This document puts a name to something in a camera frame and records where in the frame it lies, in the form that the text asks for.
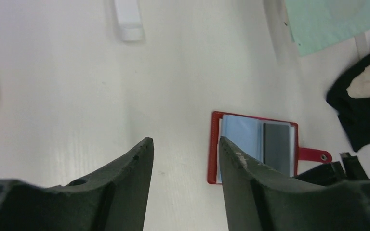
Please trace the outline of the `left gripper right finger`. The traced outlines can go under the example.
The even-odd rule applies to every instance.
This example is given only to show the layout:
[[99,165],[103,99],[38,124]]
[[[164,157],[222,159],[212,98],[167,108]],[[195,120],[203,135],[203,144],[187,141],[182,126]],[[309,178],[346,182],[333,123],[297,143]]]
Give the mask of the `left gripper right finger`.
[[370,180],[320,186],[283,175],[220,138],[231,231],[370,231]]

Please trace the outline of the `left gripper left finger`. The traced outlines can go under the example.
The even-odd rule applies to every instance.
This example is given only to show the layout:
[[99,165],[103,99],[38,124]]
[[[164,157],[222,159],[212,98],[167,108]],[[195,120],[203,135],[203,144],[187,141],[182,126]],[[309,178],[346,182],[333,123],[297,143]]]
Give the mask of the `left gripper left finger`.
[[0,231],[141,231],[153,160],[153,140],[146,137],[65,186],[0,180]]

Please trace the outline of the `red card holder wallet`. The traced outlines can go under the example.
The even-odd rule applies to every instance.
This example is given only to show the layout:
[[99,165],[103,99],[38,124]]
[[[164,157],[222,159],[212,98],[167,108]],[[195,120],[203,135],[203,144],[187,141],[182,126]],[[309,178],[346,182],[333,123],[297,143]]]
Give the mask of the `red card holder wallet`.
[[248,156],[264,163],[264,123],[290,126],[290,175],[296,176],[300,160],[329,163],[332,156],[327,151],[301,148],[298,124],[268,118],[214,111],[211,115],[211,137],[208,154],[207,183],[222,184],[219,161],[219,139],[226,137]]

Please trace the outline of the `dark credit card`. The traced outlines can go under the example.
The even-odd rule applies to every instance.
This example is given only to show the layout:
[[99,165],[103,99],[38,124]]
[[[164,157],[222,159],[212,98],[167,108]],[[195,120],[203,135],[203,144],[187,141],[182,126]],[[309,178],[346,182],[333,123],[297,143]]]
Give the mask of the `dark credit card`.
[[264,163],[290,175],[290,126],[264,123]]

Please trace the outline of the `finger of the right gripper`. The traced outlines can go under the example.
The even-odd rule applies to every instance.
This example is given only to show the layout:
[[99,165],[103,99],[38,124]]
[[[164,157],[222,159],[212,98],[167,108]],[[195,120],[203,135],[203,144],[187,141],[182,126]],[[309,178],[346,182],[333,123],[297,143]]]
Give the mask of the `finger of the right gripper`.
[[341,162],[330,162],[314,167],[295,178],[308,183],[330,186],[344,180],[368,180],[357,156],[341,153]]

